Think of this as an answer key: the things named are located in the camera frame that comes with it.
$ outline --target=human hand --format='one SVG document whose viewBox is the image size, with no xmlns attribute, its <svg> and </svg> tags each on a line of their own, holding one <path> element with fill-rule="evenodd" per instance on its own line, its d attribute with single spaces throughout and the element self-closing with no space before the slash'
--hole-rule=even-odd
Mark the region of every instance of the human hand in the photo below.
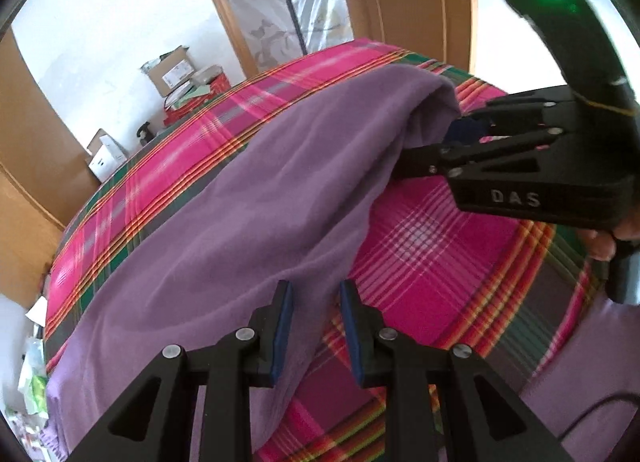
<svg viewBox="0 0 640 462">
<path fill-rule="evenodd" d="M 633 208 L 612 232 L 578 229 L 577 233 L 590 257 L 604 262 L 609 261 L 616 254 L 614 237 L 619 240 L 640 239 L 640 205 Z"/>
</svg>

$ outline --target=bed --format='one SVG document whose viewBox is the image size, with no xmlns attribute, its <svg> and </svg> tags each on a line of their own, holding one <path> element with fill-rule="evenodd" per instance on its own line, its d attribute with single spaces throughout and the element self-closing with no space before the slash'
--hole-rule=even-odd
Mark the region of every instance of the bed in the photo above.
<svg viewBox="0 0 640 462">
<path fill-rule="evenodd" d="M 47 370 L 55 370 L 82 313 L 111 273 L 242 153 L 264 124 L 327 86 L 394 63 L 449 78 L 463 112 L 503 94 L 436 60 L 359 39 L 271 69 L 210 100 L 132 157 L 66 229 L 51 273 Z M 420 213 L 426 193 L 442 205 L 428 226 Z M 489 231 L 492 238 L 483 244 L 480 237 Z M 437 248 L 428 247 L 434 241 Z M 383 262 L 402 280 L 395 286 L 439 290 L 489 257 L 492 267 L 473 294 L 449 302 L 455 312 L 441 332 L 425 330 L 416 339 L 441 348 L 468 343 L 520 391 L 571 336 L 600 282 L 573 230 L 461 214 L 439 177 L 392 182 L 372 208 L 351 277 L 367 289 L 365 303 L 403 330 L 408 325 L 398 313 L 401 305 L 389 305 L 388 291 L 380 296 L 389 287 L 373 275 L 377 265 Z M 394 297 L 401 301 L 403 295 Z M 422 310 L 412 319 L 428 314 Z M 420 331 L 419 323 L 410 325 Z M 381 390 L 361 390 L 353 382 L 336 309 L 280 427 L 256 460 L 376 460 L 383 455 L 384 410 Z"/>
</svg>

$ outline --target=silver rivet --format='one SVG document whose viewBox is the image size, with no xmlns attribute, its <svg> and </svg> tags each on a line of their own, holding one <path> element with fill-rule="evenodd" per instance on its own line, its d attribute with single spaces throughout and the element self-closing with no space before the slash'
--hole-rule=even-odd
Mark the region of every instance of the silver rivet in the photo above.
<svg viewBox="0 0 640 462">
<path fill-rule="evenodd" d="M 162 355 L 167 359 L 173 359 L 180 355 L 182 349 L 177 345 L 167 345 L 162 349 Z"/>
<path fill-rule="evenodd" d="M 242 327 L 236 332 L 236 337 L 240 341 L 249 341 L 255 336 L 255 330 L 249 327 Z"/>
<path fill-rule="evenodd" d="M 471 350 L 471 347 L 469 345 L 465 345 L 464 343 L 458 343 L 453 347 L 453 355 L 461 359 L 468 358 L 472 353 L 473 350 Z"/>
<path fill-rule="evenodd" d="M 384 339 L 386 341 L 393 341 L 398 337 L 398 331 L 395 328 L 385 327 L 378 332 L 380 339 Z"/>
</svg>

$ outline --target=purple clothing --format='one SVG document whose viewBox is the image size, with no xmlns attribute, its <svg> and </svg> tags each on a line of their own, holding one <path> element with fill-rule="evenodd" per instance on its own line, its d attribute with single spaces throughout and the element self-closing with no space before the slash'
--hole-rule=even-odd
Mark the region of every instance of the purple clothing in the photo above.
<svg viewBox="0 0 640 462">
<path fill-rule="evenodd" d="M 599 294 L 572 339 L 522 393 L 553 434 L 563 433 L 601 399 L 640 394 L 640 307 L 618 305 Z M 636 413 L 626 402 L 606 404 L 567 436 L 576 462 L 603 462 Z"/>
<path fill-rule="evenodd" d="M 278 116 L 102 286 L 49 380 L 45 437 L 66 454 L 165 345 L 217 342 L 287 279 L 284 371 L 275 389 L 251 393 L 259 448 L 313 357 L 402 147 L 440 141 L 459 116 L 452 84 L 410 65 L 338 83 Z"/>
</svg>

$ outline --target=blue gripper pad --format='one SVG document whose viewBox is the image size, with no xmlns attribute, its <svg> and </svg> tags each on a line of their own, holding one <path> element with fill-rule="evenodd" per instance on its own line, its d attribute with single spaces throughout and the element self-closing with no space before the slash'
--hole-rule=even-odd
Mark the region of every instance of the blue gripper pad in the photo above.
<svg viewBox="0 0 640 462">
<path fill-rule="evenodd" d="M 284 368 L 287 343 L 289 342 L 289 330 L 291 328 L 291 318 L 293 316 L 293 286 L 291 285 L 291 282 L 287 282 L 287 280 L 280 280 L 278 282 L 276 296 L 274 296 L 272 305 L 280 306 L 278 324 L 276 325 L 273 339 L 271 339 L 273 363 L 271 364 L 269 377 L 271 379 L 271 386 L 274 386 L 282 373 L 282 369 Z"/>
<path fill-rule="evenodd" d="M 358 290 L 351 280 L 340 282 L 340 310 L 344 323 L 344 334 L 347 339 L 349 357 L 351 359 L 351 373 L 360 386 L 364 383 L 364 367 L 362 365 L 362 350 L 358 336 L 356 305 L 362 305 Z"/>
</svg>

